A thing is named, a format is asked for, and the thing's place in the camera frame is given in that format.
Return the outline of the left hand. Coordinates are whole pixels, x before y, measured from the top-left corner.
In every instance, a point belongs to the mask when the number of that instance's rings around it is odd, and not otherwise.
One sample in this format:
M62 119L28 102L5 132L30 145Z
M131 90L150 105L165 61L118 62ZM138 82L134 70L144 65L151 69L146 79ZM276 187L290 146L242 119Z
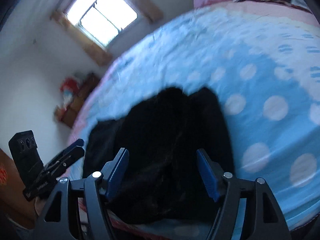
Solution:
M35 213L37 214L38 217L40 217L46 202L47 202L46 199L41 199L40 197L35 198L34 209L35 209Z

